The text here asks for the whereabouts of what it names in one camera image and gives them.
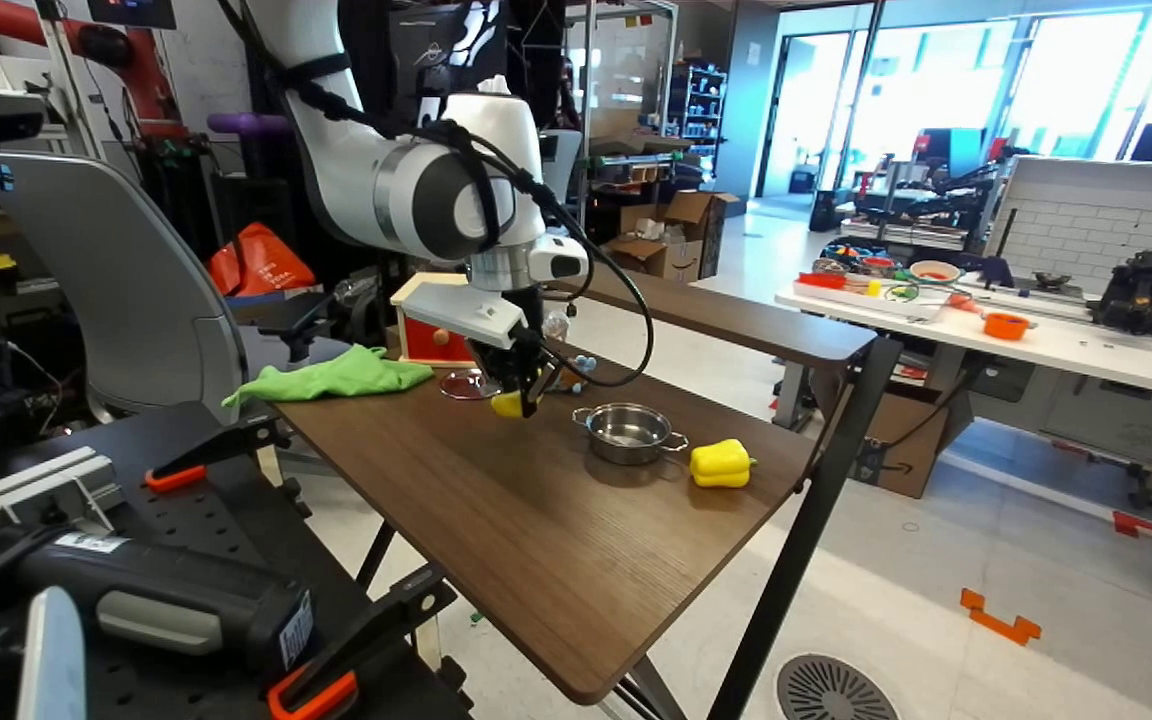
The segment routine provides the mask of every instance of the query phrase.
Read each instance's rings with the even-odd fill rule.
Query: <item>cabinet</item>
[[[723,93],[727,74],[711,64],[672,67],[668,120],[701,156],[704,183],[711,182],[723,143]]]

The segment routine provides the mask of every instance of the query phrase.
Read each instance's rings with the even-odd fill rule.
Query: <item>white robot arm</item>
[[[536,200],[515,190],[536,190],[538,175],[533,107],[515,98],[449,98],[443,129],[461,143],[382,137],[359,113],[337,0],[242,0],[242,17],[226,0],[220,10],[282,79],[307,197],[328,230],[349,245],[462,265],[467,284],[430,284],[397,304],[477,342],[489,376],[504,393],[527,393],[538,366],[538,284],[589,274],[583,245],[551,237]]]

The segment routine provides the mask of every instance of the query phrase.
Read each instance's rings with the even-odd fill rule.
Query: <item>floor drain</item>
[[[777,677],[786,720],[896,720],[886,696],[852,666],[832,658],[794,658]]]

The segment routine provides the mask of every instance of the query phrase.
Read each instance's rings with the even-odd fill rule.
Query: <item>green cloth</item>
[[[382,361],[378,347],[350,346],[349,351],[303,366],[291,372],[264,369],[254,379],[241,385],[220,405],[247,405],[247,402],[316,402],[316,396],[378,396],[378,393],[407,393],[430,376],[429,366]]]

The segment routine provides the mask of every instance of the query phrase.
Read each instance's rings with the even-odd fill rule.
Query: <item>gray floor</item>
[[[814,252],[821,237],[804,234],[794,210],[752,210],[727,224],[723,269],[704,284],[771,304]],[[571,342],[636,361],[638,326],[579,304]],[[769,358],[658,329],[650,376],[769,417],[780,369]],[[307,525],[342,570],[357,570],[378,525],[376,514],[307,451],[286,451],[282,474],[303,479],[316,509]],[[746,715],[782,715],[771,692],[777,669],[804,652],[868,671],[903,720],[1152,715],[1152,542],[1013,493],[1000,478],[1061,479],[1069,493],[1111,505],[1128,489],[1120,467],[994,424],[971,424],[944,451],[923,500],[848,484]],[[792,517],[794,505],[657,644],[650,662],[689,715],[704,715]],[[397,545],[378,585],[415,563],[421,558]],[[982,592],[994,618],[1034,621],[1043,636],[1020,647],[982,631],[963,618],[961,588]],[[443,613],[441,644],[467,669],[477,715],[628,715],[617,705],[566,705],[467,603]]]

